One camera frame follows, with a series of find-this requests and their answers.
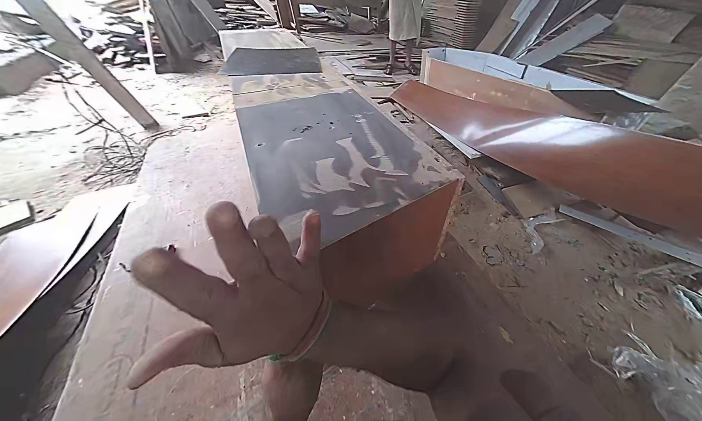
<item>brown laminate board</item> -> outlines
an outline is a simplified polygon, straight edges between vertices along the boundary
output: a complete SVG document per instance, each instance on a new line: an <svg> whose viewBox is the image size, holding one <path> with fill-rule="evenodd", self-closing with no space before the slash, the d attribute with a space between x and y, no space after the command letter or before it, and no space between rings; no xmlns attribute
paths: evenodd
<svg viewBox="0 0 702 421"><path fill-rule="evenodd" d="M125 184L123 186L109 187L108 189L86 193L74 199L96 202L99 204L99 211L94 218L91 228L88 230L88 234L86 234L83 242L79 244L78 250L73 254L73 258L71 258L63 267L62 271L55 276L55 279L47 285L47 288L44 289L40 297L44 296L60 279L63 279L63 276L67 275L67 273L70 272L78 262L81 262L81 259L96 246L103 235L107 233L109 227L125 210L135 190L136 186L134 184Z"/></svg>
<svg viewBox="0 0 702 421"><path fill-rule="evenodd" d="M14 231L0 244L0 337L71 258L97 208L71 201L54 218Z"/></svg>
<svg viewBox="0 0 702 421"><path fill-rule="evenodd" d="M392 98L546 184L702 238L702 146L471 101L416 81Z"/></svg>
<svg viewBox="0 0 702 421"><path fill-rule="evenodd" d="M427 58L427 61L429 71L425 83L441 91L499 106L594 120L591 114L562 101L551 91L472 71L435 58Z"/></svg>

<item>stacked wood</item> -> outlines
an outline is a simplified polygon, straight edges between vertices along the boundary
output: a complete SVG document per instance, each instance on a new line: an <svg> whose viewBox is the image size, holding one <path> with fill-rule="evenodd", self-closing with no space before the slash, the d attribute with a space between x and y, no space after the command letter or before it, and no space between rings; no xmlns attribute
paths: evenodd
<svg viewBox="0 0 702 421"><path fill-rule="evenodd" d="M425 29L434 41L472 50L480 8L481 0L437 0L427 11Z"/></svg>

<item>glossy surface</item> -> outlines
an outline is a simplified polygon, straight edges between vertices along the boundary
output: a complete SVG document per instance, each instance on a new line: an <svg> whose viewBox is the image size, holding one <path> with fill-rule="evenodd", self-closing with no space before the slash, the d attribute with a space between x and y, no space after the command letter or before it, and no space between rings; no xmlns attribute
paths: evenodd
<svg viewBox="0 0 702 421"><path fill-rule="evenodd" d="M416 81L392 98L549 185L702 238L702 146L471 101Z"/></svg>

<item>wooden slat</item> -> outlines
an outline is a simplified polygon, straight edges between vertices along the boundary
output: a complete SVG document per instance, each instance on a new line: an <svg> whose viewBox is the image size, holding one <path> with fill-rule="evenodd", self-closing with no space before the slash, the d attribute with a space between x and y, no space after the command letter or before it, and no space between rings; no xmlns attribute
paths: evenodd
<svg viewBox="0 0 702 421"><path fill-rule="evenodd" d="M540 66L561 53L565 53L581 43L603 32L610 24L610 19L595 14L553 40L523 55L518 62Z"/></svg>

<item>fingers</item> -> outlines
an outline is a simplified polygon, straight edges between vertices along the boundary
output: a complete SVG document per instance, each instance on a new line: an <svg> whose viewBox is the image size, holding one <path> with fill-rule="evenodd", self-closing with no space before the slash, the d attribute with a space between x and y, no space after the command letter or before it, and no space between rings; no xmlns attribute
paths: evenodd
<svg viewBox="0 0 702 421"><path fill-rule="evenodd" d="M138 256L132 263L132 274L161 298L208 324L217 320L237 294L235 286L199 271L164 249L151 249Z"/></svg>
<svg viewBox="0 0 702 421"><path fill-rule="evenodd" d="M183 330L143 354L127 376L127 386L138 389L160 372L186 364L203 367L225 365L219 339L210 326Z"/></svg>
<svg viewBox="0 0 702 421"><path fill-rule="evenodd" d="M319 213L310 210L302 221L302 243L296 251L296 258L300 262L309 262L317 256L321 245L320 232Z"/></svg>
<svg viewBox="0 0 702 421"><path fill-rule="evenodd" d="M211 206L206 221L219 256L235 281L244 282L267 272L265 258L252 241L234 203L219 202Z"/></svg>
<svg viewBox="0 0 702 421"><path fill-rule="evenodd" d="M289 242L275 219L266 215L256 216L247 230L265 255L271 272L290 287L298 287L293 284L300 281L300 263L291 254Z"/></svg>

